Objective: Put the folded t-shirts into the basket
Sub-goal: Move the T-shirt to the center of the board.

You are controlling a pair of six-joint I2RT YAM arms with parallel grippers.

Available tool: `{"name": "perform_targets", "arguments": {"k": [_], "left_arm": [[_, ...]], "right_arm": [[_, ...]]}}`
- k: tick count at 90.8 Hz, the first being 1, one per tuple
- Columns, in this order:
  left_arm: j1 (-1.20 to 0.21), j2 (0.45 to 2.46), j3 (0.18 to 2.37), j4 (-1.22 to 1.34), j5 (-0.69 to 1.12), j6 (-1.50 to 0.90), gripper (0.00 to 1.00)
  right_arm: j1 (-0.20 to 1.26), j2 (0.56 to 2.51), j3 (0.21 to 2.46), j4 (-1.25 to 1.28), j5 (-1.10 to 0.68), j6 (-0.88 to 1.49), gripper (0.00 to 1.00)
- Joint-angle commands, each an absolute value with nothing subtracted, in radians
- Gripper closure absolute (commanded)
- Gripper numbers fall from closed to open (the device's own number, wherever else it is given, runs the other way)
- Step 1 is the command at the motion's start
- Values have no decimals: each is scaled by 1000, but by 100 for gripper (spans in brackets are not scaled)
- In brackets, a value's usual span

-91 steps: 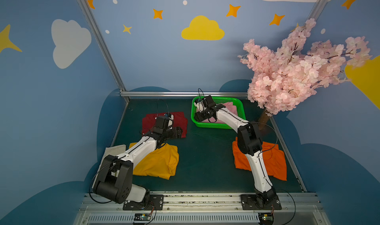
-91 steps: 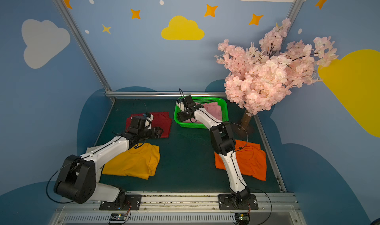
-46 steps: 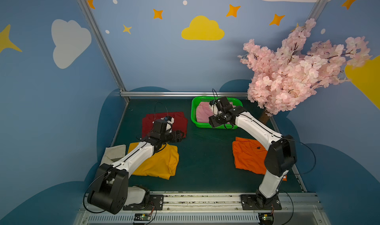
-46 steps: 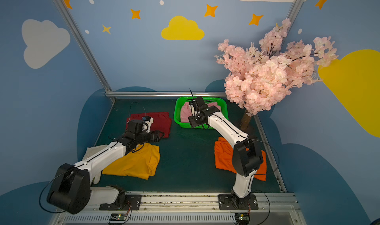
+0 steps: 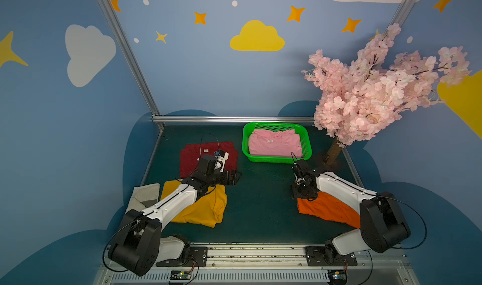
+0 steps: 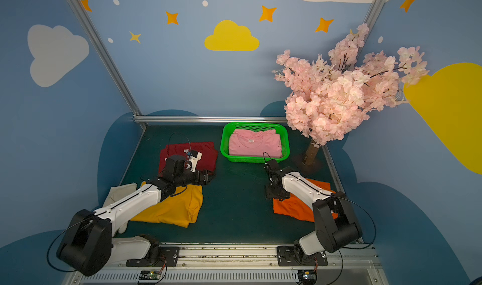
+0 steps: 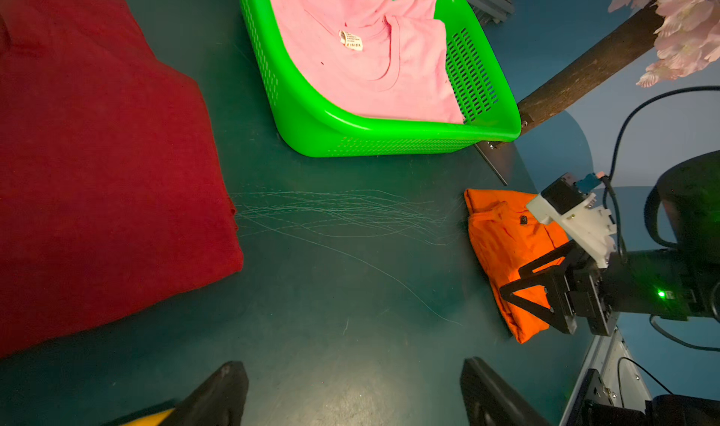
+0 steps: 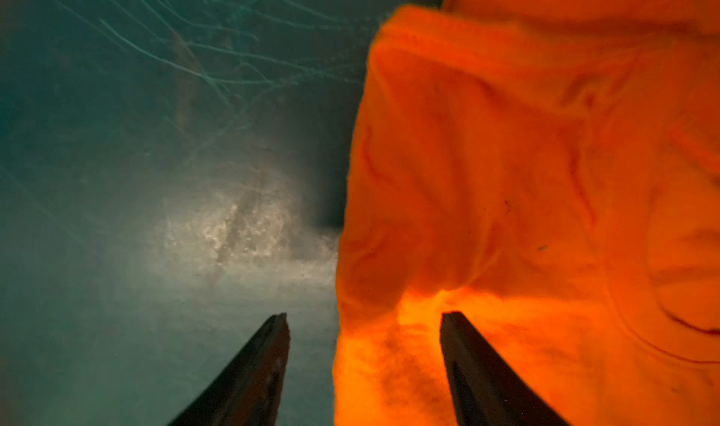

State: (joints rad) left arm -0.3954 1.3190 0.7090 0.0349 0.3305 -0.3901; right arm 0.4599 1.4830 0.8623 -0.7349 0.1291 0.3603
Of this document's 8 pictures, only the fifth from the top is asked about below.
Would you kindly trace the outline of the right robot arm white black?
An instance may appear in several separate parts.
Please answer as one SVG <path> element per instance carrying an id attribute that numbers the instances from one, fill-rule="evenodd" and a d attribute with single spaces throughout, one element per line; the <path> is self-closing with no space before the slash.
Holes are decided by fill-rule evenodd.
<path id="1" fill-rule="evenodd" d="M 326 242 L 334 255 L 345 256 L 358 251 L 383 253 L 411 235 L 399 202 L 389 192 L 376 193 L 350 183 L 333 172 L 312 169 L 305 160 L 293 163 L 294 195 L 313 199 L 327 193 L 350 207 L 360 216 L 360 227 Z"/>

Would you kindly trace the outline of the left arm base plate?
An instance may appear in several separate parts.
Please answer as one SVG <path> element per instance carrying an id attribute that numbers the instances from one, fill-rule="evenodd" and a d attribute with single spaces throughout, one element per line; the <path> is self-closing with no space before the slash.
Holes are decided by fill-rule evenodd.
<path id="1" fill-rule="evenodd" d="M 197 266 L 205 267 L 207 263 L 207 247 L 185 247 L 179 257 L 176 259 L 166 259 L 156 261 L 156 267 L 187 267 L 197 264 Z"/>

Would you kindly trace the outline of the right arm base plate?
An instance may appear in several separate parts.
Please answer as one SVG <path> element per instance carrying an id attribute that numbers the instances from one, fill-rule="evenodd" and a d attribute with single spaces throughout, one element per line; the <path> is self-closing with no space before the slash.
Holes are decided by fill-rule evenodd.
<path id="1" fill-rule="evenodd" d="M 336 249 L 328 244 L 326 246 L 305 247 L 308 266 L 357 266 L 358 262 L 353 253 L 339 254 Z"/>

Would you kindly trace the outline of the pink t-shirt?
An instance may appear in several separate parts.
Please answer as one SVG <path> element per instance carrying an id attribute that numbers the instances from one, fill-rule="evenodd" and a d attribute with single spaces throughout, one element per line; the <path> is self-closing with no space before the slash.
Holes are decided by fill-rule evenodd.
<path id="1" fill-rule="evenodd" d="M 249 154 L 260 157 L 303 157 L 301 137 L 294 129 L 271 131 L 255 129 L 248 139 Z"/>

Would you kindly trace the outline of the orange t-shirt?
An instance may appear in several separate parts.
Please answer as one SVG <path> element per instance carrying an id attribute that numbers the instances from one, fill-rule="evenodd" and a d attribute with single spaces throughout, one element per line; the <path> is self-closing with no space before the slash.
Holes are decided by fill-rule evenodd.
<path id="1" fill-rule="evenodd" d="M 347 224 L 356 229 L 360 228 L 360 214 L 334 196 L 318 192 L 318 196 L 308 199 L 297 198 L 299 213 L 315 216 L 325 221 Z"/>

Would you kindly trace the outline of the dark red t-shirt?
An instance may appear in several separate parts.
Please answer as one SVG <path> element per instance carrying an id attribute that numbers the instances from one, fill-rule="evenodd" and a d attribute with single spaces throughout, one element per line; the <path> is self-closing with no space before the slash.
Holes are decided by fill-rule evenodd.
<path id="1" fill-rule="evenodd" d="M 228 159 L 225 162 L 225 170 L 236 170 L 238 151 L 235 149 L 233 142 L 220 142 L 220 146 L 216 142 L 187 145 L 180 152 L 180 168 L 179 174 L 181 178 L 189 176 L 198 164 L 198 160 L 202 155 L 214 155 L 217 150 L 228 153 Z"/>

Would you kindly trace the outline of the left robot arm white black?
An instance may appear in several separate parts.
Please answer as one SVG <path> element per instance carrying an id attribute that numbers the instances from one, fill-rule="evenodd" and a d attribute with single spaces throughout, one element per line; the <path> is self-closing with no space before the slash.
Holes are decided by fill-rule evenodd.
<path id="1" fill-rule="evenodd" d="M 133 272 L 144 276 L 157 262 L 188 261 L 185 253 L 188 242 L 175 237 L 162 237 L 164 228 L 184 209 L 206 196 L 216 185 L 233 186 L 242 177 L 238 170 L 228 170 L 228 153 L 218 151 L 214 156 L 203 155 L 194 171 L 185 177 L 173 193 L 141 211 L 127 211 L 118 231 L 104 247 L 103 263 L 113 272 Z M 109 267 L 109 259 L 123 270 Z"/>

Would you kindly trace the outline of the yellow t-shirt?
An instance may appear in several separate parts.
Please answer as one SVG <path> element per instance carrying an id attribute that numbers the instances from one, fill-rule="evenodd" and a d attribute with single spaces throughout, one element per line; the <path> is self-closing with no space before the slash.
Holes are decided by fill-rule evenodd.
<path id="1" fill-rule="evenodd" d="M 182 210 L 171 220 L 171 223 L 196 224 L 214 228 L 223 222 L 226 207 L 226 188 L 223 185 L 216 185 L 214 189 L 209 190 L 208 194 Z"/>

